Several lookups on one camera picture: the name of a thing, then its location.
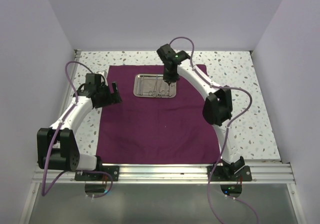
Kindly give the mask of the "stainless steel instrument tray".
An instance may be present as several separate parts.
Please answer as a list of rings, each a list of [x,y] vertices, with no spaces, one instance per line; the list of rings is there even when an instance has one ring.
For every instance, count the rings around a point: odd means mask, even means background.
[[[140,77],[141,76],[144,76],[143,95],[139,95],[139,86],[140,86]],[[177,94],[176,83],[169,84],[170,85],[169,96],[158,96],[158,97],[149,96],[149,91],[151,90],[151,87],[152,87],[151,79],[155,76],[161,77],[162,81],[164,81],[162,74],[146,74],[146,73],[137,74],[134,78],[134,86],[133,86],[134,96],[136,96],[138,98],[167,98],[167,99],[174,98]]]

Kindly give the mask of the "purple surgical drape cloth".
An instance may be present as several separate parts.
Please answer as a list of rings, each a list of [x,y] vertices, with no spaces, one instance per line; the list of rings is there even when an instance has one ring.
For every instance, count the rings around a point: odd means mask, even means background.
[[[203,118],[204,99],[184,78],[173,98],[134,95],[138,74],[161,74],[160,65],[111,66],[121,103],[102,109],[97,155],[111,164],[209,164],[219,156],[215,130]]]

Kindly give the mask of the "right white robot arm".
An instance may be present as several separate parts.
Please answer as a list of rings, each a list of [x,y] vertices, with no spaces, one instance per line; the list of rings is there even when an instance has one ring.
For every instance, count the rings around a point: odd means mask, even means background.
[[[235,180],[245,167],[245,161],[241,154],[233,153],[228,135],[231,132],[231,123],[248,110],[245,108],[240,114],[232,117],[232,90],[241,91],[242,89],[221,86],[210,80],[199,67],[193,64],[193,56],[184,50],[175,52],[172,48],[165,51],[159,49],[157,54],[164,66],[163,80],[166,83],[175,83],[182,77],[203,97],[202,116],[214,128],[220,145],[220,154],[216,162],[222,162],[221,173],[227,180]]]

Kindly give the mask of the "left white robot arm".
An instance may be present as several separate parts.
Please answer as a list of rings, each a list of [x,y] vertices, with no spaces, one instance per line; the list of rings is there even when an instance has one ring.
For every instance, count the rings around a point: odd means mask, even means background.
[[[81,154],[75,134],[85,117],[93,110],[122,102],[118,85],[113,91],[104,82],[84,83],[74,89],[72,101],[50,127],[37,132],[37,163],[43,170],[86,171],[92,180],[103,177],[104,168],[95,155]]]

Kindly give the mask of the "aluminium left side rail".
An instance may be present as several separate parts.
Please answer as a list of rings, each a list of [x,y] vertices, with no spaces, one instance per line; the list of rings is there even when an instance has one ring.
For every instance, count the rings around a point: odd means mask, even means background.
[[[82,53],[82,50],[80,50],[80,49],[75,49],[74,50],[74,61],[75,62],[78,62],[80,60],[81,53]],[[71,64],[68,65],[67,70],[68,70],[68,75],[69,75],[69,78],[70,78],[71,81],[73,81],[74,78],[75,78],[77,68],[78,68],[78,64],[76,64],[76,63],[71,63]],[[69,103],[69,99],[73,95],[73,89],[71,87],[70,82],[67,81],[67,84],[68,84],[68,86],[67,86],[66,94],[65,94],[65,103],[66,104]]]

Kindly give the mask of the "aluminium rail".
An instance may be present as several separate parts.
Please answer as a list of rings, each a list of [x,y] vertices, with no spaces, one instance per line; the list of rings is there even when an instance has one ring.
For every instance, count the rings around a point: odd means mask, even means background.
[[[208,183],[210,164],[110,164],[119,166],[117,184],[196,184]],[[212,184],[294,184],[290,164],[248,161],[252,181],[212,181]]]
[[[74,61],[75,62],[78,62],[80,60],[81,53],[82,53],[82,50],[80,50],[80,49],[75,49],[74,50]],[[76,63],[71,63],[71,64],[68,65],[67,70],[68,70],[68,75],[69,75],[69,78],[70,78],[71,81],[73,81],[74,78],[75,78],[77,68],[78,68],[78,64],[76,64]],[[66,94],[65,94],[65,103],[66,104],[69,103],[69,99],[73,95],[73,89],[71,87],[70,82],[67,81],[67,84],[68,84],[68,86],[67,86]]]

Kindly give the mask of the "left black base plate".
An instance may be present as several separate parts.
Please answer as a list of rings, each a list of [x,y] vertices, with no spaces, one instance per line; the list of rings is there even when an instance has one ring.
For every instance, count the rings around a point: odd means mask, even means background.
[[[80,182],[99,182],[119,180],[120,167],[118,165],[103,165],[98,171],[77,171],[74,180]]]

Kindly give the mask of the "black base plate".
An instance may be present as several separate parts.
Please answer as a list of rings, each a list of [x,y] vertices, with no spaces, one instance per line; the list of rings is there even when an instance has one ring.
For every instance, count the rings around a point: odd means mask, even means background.
[[[253,180],[250,167],[245,165],[236,174],[227,174],[222,165],[218,165],[211,178],[211,182],[251,182]]]
[[[80,182],[99,182],[119,180],[120,167],[118,165],[103,165],[98,171],[77,171],[74,180]]]

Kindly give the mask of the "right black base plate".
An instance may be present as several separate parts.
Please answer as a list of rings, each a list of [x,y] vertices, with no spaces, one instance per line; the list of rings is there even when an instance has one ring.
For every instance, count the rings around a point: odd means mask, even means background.
[[[211,178],[211,182],[251,182],[253,180],[250,167],[245,165],[236,174],[227,174],[222,165],[218,165]]]

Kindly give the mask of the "aluminium front rail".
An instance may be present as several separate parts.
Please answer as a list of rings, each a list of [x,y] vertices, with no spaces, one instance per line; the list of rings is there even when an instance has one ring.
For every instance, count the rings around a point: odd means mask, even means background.
[[[196,184],[208,183],[210,164],[110,164],[119,166],[117,184]],[[294,184],[290,164],[248,161],[252,181],[212,181],[212,184]]]

